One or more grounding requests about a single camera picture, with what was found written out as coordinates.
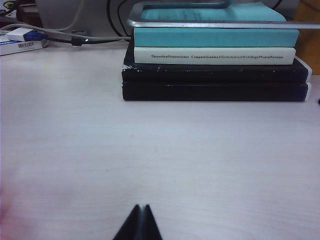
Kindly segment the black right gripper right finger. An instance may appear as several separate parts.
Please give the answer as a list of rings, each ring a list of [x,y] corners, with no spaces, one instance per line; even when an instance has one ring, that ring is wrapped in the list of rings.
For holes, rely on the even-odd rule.
[[[147,204],[144,207],[144,211],[143,211],[142,239],[143,240],[162,240],[163,239],[149,204]]]

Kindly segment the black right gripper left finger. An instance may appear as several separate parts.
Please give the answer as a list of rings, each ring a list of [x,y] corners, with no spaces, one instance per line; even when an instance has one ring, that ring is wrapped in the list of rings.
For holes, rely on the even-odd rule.
[[[141,208],[136,204],[116,235],[113,237],[113,240],[133,240],[138,231],[140,213]]]

